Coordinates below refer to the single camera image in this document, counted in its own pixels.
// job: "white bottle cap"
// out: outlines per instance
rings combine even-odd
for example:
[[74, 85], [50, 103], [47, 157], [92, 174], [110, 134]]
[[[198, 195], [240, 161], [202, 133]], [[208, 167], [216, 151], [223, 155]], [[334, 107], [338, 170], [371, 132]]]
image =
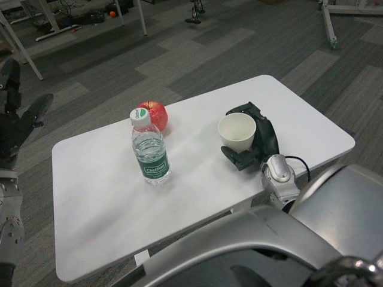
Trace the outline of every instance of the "white bottle cap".
[[149, 111], [144, 108], [134, 109], [130, 113], [130, 120], [133, 126], [138, 128], [149, 126], [151, 123]]

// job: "paper cup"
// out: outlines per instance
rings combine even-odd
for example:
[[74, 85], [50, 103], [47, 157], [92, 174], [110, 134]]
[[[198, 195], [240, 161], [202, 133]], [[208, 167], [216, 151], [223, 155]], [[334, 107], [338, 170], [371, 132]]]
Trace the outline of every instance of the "paper cup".
[[257, 125], [252, 117], [241, 112], [225, 116], [218, 124], [223, 145], [236, 152], [250, 149]]

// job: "gray carpet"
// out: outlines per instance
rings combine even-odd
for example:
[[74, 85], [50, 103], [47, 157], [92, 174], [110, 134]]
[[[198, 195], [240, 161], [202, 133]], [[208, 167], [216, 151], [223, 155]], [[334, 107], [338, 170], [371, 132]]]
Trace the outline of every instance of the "gray carpet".
[[[54, 269], [53, 145], [125, 119], [147, 99], [170, 104], [269, 74], [356, 139], [354, 150], [340, 161], [383, 175], [381, 26], [333, 16], [341, 49], [331, 51], [321, 12], [310, 0], [278, 5], [209, 0], [199, 26], [184, 23], [190, 15], [187, 0], [143, 8], [147, 37], [136, 8], [125, 15], [124, 27], [119, 19], [108, 19], [41, 43], [34, 41], [38, 34], [30, 23], [14, 27], [45, 77], [39, 82], [30, 66], [22, 67], [23, 108], [43, 93], [56, 96], [41, 133], [20, 152], [25, 246], [14, 286], [67, 286]], [[134, 267], [129, 258], [74, 286], [108, 286]]]

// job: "red apple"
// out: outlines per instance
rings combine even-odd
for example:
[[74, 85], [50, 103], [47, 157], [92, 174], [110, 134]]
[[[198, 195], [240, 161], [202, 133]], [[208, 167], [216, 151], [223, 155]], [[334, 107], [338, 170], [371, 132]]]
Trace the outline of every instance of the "red apple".
[[148, 100], [147, 102], [141, 103], [138, 107], [145, 108], [149, 111], [151, 122], [155, 124], [161, 132], [165, 129], [168, 124], [168, 113], [162, 104]]

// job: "plastic bottle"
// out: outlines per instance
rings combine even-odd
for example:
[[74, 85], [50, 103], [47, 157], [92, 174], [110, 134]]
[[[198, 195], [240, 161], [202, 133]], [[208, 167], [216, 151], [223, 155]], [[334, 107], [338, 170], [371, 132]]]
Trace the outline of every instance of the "plastic bottle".
[[130, 113], [130, 120], [133, 124], [133, 151], [145, 180], [153, 185], [165, 182], [169, 178], [170, 168], [161, 132], [151, 123], [147, 109], [134, 109]]

